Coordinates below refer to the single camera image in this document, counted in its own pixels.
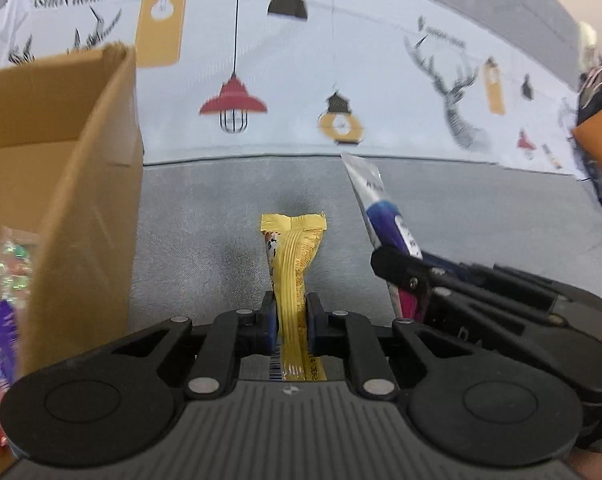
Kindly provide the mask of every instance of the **white backdrop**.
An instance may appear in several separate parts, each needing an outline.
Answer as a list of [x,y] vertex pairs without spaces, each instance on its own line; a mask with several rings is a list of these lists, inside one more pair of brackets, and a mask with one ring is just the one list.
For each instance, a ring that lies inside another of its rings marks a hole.
[[[85,44],[96,24],[90,4],[55,0],[50,6],[49,1],[9,0],[0,10],[0,67],[9,64],[14,48],[22,54],[30,36],[34,57],[71,49],[75,30]],[[134,43],[141,2],[91,3],[105,27],[120,11],[106,41]],[[268,16],[268,2],[239,0],[237,59],[238,77],[268,111],[249,114],[244,132],[228,134],[218,116],[201,116],[199,108],[219,94],[232,73],[236,0],[186,0],[179,60],[138,69],[146,164],[347,149],[358,155],[496,162],[582,177],[567,138],[571,118],[566,104],[574,104],[574,93],[470,20],[430,0],[306,0],[309,19],[298,22]],[[426,35],[420,54],[426,65],[431,56],[447,89],[459,68],[463,73],[478,69],[456,105],[456,118],[483,131],[486,149],[466,150],[454,141],[444,96],[409,56],[404,42],[414,45]],[[500,69],[504,115],[489,109],[482,69],[490,57]],[[526,74],[532,101],[521,94]],[[363,125],[358,145],[337,145],[318,127],[326,99],[335,90],[348,99]],[[528,153],[532,158],[517,147],[522,129],[536,146]]]

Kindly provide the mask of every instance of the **purple candy wrapper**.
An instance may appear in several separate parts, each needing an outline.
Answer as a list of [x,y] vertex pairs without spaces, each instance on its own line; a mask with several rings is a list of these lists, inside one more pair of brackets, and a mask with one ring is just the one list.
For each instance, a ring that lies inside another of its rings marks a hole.
[[7,390],[16,381],[17,322],[8,301],[0,302],[0,389]]

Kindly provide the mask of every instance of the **yellow wrapper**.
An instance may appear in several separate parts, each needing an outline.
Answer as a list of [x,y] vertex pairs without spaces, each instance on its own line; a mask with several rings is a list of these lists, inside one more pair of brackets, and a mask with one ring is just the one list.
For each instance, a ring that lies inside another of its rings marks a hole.
[[261,216],[261,232],[268,244],[268,263],[277,299],[284,381],[325,380],[321,359],[307,351],[303,273],[314,259],[326,227],[324,214]]

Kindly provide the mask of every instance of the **barcode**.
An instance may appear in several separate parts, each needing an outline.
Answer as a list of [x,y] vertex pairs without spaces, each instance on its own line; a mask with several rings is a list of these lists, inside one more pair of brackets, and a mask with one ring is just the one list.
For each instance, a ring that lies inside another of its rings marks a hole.
[[270,375],[268,376],[270,381],[282,381],[283,375],[281,373],[281,342],[277,341],[277,349],[274,351],[272,357],[270,357]]

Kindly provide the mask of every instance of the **cardboard box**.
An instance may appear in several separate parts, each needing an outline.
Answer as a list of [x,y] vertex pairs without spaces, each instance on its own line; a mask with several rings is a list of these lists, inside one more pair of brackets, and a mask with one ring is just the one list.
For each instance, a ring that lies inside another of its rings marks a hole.
[[0,237],[40,235],[24,374],[126,332],[143,171],[134,85],[134,50],[119,44],[0,70]]

